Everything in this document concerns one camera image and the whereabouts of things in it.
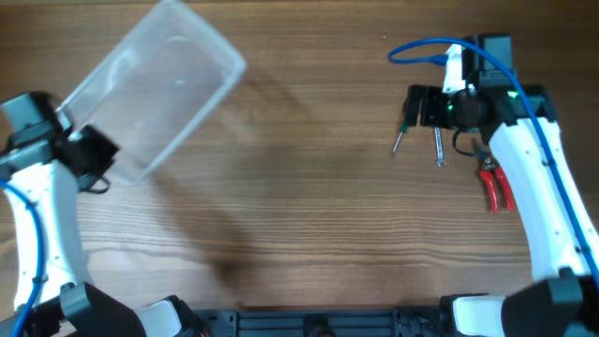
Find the green handled screwdriver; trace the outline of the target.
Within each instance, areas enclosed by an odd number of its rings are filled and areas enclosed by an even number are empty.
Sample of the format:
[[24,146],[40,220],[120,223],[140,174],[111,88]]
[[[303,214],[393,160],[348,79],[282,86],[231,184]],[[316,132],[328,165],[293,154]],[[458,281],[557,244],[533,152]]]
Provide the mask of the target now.
[[391,154],[392,155],[394,155],[398,151],[399,145],[400,145],[400,143],[402,141],[402,137],[404,136],[404,134],[406,132],[407,132],[407,125],[406,125],[405,122],[402,122],[402,124],[401,124],[401,126],[399,128],[399,131],[398,131],[397,138],[396,138],[396,140],[394,142],[394,145],[392,147],[392,150],[391,150]]

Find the clear plastic container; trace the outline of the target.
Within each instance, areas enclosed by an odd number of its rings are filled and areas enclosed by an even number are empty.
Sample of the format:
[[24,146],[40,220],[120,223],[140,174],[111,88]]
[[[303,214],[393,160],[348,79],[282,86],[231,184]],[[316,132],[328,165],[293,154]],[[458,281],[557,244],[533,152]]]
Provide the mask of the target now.
[[241,54],[182,1],[158,2],[63,101],[78,131],[119,147],[110,172],[138,182],[238,85]]

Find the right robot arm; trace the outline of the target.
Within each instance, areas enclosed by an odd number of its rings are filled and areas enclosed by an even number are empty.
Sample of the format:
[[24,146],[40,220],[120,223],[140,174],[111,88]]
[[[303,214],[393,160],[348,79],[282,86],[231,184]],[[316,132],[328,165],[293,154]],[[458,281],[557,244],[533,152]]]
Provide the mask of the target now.
[[429,62],[446,70],[439,87],[413,85],[404,127],[476,133],[474,152],[489,198],[517,210],[533,283],[507,296],[442,298],[438,336],[594,336],[598,332],[598,234],[563,153],[548,91],[523,84],[511,38],[442,37],[446,52]]

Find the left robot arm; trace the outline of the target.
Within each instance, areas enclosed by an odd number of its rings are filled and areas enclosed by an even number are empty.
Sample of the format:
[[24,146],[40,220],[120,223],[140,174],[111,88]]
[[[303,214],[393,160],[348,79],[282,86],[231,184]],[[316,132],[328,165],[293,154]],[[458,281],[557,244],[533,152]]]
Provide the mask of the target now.
[[63,323],[76,336],[208,336],[209,327],[176,296],[134,311],[92,284],[83,260],[76,202],[119,148],[96,128],[74,128],[46,92],[2,103],[12,129],[1,152],[1,188],[16,229],[19,276],[14,316],[4,336],[53,336]]

